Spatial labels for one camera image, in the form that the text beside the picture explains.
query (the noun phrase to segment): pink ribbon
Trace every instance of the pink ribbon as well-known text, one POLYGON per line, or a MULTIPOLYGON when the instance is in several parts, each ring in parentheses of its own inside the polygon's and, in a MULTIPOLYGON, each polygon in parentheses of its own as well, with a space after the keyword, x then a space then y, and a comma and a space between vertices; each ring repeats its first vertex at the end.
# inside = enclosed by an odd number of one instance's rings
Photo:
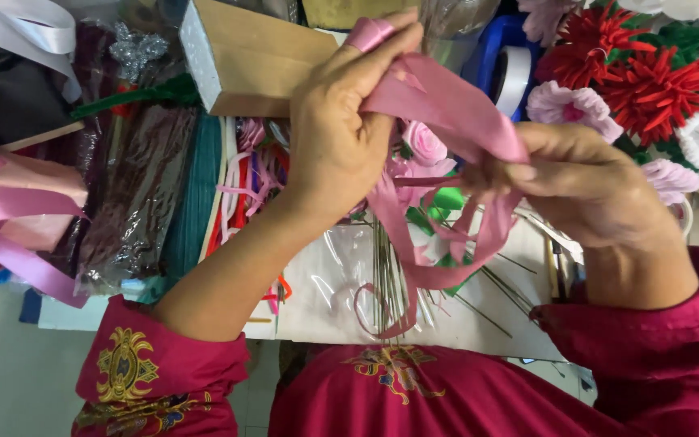
MULTIPOLYGON (((361 51, 372 51, 395 33, 383 19, 358 19, 345 44, 361 51)), ((529 156, 519 141, 512 122, 502 115, 487 95, 465 82, 429 57, 417 53, 400 56, 388 69, 360 108, 363 112, 389 114, 405 120, 421 121, 455 154, 468 163, 479 164, 487 153, 509 163, 528 163, 529 156)), ((433 223, 433 229, 450 240, 452 256, 461 263, 465 243, 476 242, 474 260, 457 267, 423 266, 416 263, 414 244, 406 219, 398 207, 395 187, 455 187, 456 177, 391 178, 381 175, 366 197, 371 210, 390 236, 405 274, 408 308, 401 320, 378 335, 387 339, 411 329, 416 323, 417 288, 446 289, 461 284, 471 273, 500 251, 514 225, 512 213, 522 193, 498 197, 486 205, 479 232, 468 235, 478 200, 466 202, 461 218, 451 229, 433 223)), ((431 204, 436 194, 425 196, 431 204)), ((367 291, 367 285, 361 287, 367 291)))
MULTIPOLYGON (((0 158, 0 167, 5 160, 0 158)), ((66 194, 31 188, 0 187, 0 228, 7 220, 28 215, 72 214, 86 218, 66 194)), ((0 235, 0 264, 42 293, 82 308, 88 296, 74 295, 74 279, 61 273, 18 243, 0 235)))

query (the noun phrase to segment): maroon fabric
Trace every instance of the maroon fabric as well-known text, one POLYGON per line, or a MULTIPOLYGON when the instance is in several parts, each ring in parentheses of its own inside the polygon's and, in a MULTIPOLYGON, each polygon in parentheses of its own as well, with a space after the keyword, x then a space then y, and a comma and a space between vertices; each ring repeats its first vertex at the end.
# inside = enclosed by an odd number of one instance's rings
MULTIPOLYGON (((699 248, 691 255, 699 274, 699 248)), ((119 296, 77 385, 73 435, 236 435, 225 396, 246 378, 243 336, 180 337, 119 296)), ((699 291, 660 311, 544 305, 560 351, 592 369, 595 408, 488 355, 335 346, 278 393, 269 435, 699 435, 699 291)))

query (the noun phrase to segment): pink crepe paper flower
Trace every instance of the pink crepe paper flower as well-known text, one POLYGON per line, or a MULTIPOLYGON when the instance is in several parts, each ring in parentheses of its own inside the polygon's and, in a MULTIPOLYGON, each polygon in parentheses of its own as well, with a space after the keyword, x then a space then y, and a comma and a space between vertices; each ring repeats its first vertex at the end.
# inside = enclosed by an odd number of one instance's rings
POLYGON ((266 137, 261 117, 245 117, 241 124, 241 132, 237 148, 239 152, 251 152, 266 137))
POLYGON ((560 19, 577 4, 577 0, 517 0, 521 13, 530 13, 522 25, 529 41, 540 40, 542 47, 555 43, 560 19))
POLYGON ((557 85, 556 81, 540 84, 527 98, 527 116, 538 123, 579 123, 595 129, 608 143, 613 143, 625 129, 610 116, 611 109, 591 88, 576 91, 557 85))
POLYGON ((681 164, 667 159, 655 159, 641 165, 649 184, 659 194, 659 200, 666 205, 684 203, 684 193, 699 190, 699 175, 681 164))
POLYGON ((409 122, 403 132, 403 141, 412 149, 414 161, 425 167, 432 167, 447 157, 447 146, 419 121, 409 122))
MULTIPOLYGON (((388 159, 388 174, 393 177, 440 177, 448 174, 457 162, 454 159, 442 159, 433 166, 424 166, 416 161, 407 161, 400 156, 388 159)), ((432 187, 396 187, 395 193, 398 195, 398 202, 401 209, 406 211, 410 206, 418 207, 422 197, 431 191, 432 187)))

